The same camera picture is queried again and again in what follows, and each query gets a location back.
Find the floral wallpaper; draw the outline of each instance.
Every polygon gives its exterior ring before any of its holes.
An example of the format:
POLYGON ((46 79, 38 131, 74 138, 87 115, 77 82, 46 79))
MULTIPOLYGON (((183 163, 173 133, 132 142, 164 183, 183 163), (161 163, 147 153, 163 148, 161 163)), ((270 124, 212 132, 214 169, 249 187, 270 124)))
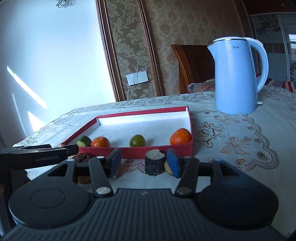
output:
POLYGON ((243 36, 233 0, 142 0, 156 45, 166 95, 179 93, 178 61, 171 44, 209 45, 243 36))
POLYGON ((155 97, 146 40, 136 0, 108 0, 107 10, 127 100, 155 97), (127 74, 147 71, 148 82, 128 86, 127 74))

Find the kettle spout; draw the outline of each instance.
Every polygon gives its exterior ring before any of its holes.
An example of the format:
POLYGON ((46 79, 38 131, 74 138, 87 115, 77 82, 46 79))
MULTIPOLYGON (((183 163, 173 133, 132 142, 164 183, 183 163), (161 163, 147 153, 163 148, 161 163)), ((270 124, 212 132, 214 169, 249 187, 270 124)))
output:
POLYGON ((216 56, 216 46, 215 46, 215 43, 212 43, 207 48, 211 52, 211 54, 212 54, 212 56, 213 56, 213 58, 215 60, 215 56, 216 56))

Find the lace tablecloth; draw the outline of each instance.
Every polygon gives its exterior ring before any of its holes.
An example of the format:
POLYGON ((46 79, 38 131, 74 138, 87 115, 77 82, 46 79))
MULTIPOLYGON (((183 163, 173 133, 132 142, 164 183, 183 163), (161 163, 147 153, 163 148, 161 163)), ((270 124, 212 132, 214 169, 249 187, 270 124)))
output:
MULTIPOLYGON (((279 198, 273 226, 284 236, 296 229, 296 95, 284 89, 264 87, 263 102, 249 115, 226 115, 215 109, 215 93, 201 92, 150 99, 137 99, 75 109, 60 116, 19 145, 60 145, 95 116, 163 107, 189 106, 194 153, 202 162, 222 158, 271 188, 279 198)), ((50 167, 28 170, 30 178, 50 167)), ((117 188, 171 188, 178 180, 167 173, 156 177, 144 173, 143 160, 123 159, 117 188)), ((199 178, 197 190, 209 185, 199 178)))

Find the lime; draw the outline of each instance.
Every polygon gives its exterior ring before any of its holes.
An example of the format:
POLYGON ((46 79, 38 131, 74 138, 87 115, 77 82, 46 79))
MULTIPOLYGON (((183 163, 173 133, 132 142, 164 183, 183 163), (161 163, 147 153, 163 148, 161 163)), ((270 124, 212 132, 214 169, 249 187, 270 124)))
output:
POLYGON ((146 145, 145 138, 141 135, 135 135, 130 140, 130 147, 140 147, 145 145, 146 145))
POLYGON ((80 147, 90 147, 91 139, 87 136, 81 136, 77 141, 77 145, 80 147))
POLYGON ((78 176, 78 177, 77 177, 77 182, 78 182, 79 184, 87 184, 87 183, 90 182, 90 180, 91 180, 90 177, 84 177, 84 176, 78 176))

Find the midea logo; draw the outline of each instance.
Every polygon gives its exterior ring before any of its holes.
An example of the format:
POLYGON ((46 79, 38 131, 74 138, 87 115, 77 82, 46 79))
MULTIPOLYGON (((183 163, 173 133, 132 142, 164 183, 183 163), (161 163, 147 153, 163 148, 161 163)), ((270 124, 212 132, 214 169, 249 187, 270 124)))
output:
POLYGON ((228 48, 229 49, 239 49, 239 46, 233 46, 233 45, 230 44, 230 45, 228 45, 228 48))

